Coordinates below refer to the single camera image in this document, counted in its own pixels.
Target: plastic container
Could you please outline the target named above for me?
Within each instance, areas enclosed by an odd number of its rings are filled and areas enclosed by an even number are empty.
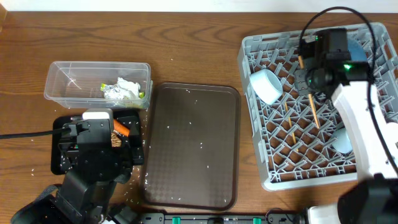
[[[145,96],[138,100],[104,98],[101,84],[116,84],[118,77],[138,82]],[[53,62],[47,75],[44,97],[65,108],[149,107],[150,66],[132,62]]]
[[[377,45],[377,51],[372,52],[371,35],[365,24],[340,27],[346,28],[348,38],[362,47],[368,62],[376,57],[374,76],[379,104],[386,120],[397,122],[398,56],[387,29],[381,23],[372,23]],[[309,29],[304,38],[315,39],[313,33],[322,29]],[[344,127],[333,103],[324,101],[324,96],[319,97],[321,101],[314,100],[321,122],[320,129],[317,129],[308,96],[299,96],[294,85],[294,73],[300,69],[297,58],[300,33],[301,30],[297,30],[245,37],[238,55],[261,185],[269,191],[357,178],[354,154],[342,154],[332,145],[336,141],[333,133]],[[250,83],[250,75],[263,69],[273,71],[285,91],[285,95],[273,105],[261,101]],[[295,133],[296,144],[292,133]]]

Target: carrot piece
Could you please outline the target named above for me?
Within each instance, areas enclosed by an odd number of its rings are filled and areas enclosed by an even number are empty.
[[[120,134],[124,136],[129,136],[130,130],[128,130],[126,127],[124,127],[121,123],[113,119],[113,128],[115,131],[119,132]]]

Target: crumpled paper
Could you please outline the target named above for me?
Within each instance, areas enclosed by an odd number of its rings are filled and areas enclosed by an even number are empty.
[[[141,86],[138,83],[129,82],[123,78],[118,78],[115,85],[101,84],[101,91],[104,97],[110,100],[135,100],[140,98],[139,90]]]

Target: gray dish rack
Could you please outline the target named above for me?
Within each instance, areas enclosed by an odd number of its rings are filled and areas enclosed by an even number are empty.
[[[387,29],[372,23],[377,51],[371,50],[369,29],[365,24],[339,26],[348,30],[348,38],[358,41],[370,62],[376,56],[376,86],[379,103],[388,121],[398,121],[398,57]],[[314,39],[309,29],[305,39]],[[321,127],[317,129],[308,96],[299,96],[294,87],[294,72],[299,69],[297,47],[301,30],[249,36],[243,39],[238,55],[243,91],[248,101],[252,140],[261,185],[268,191],[356,180],[355,156],[341,154],[331,145],[331,135],[344,127],[332,102],[324,96],[315,100]],[[284,89],[273,105],[262,102],[250,84],[250,74],[272,70]],[[292,133],[295,133],[296,144]]]

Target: white bowl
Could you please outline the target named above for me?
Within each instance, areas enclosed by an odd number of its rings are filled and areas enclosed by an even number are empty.
[[[351,141],[349,140],[346,128],[341,128],[335,131],[331,135],[331,137],[336,138],[336,141],[332,142],[331,144],[336,149],[336,151],[343,154],[348,154],[353,150],[353,146],[351,145]]]
[[[276,75],[263,69],[250,75],[251,86],[257,96],[268,105],[272,105],[282,96],[283,89]]]

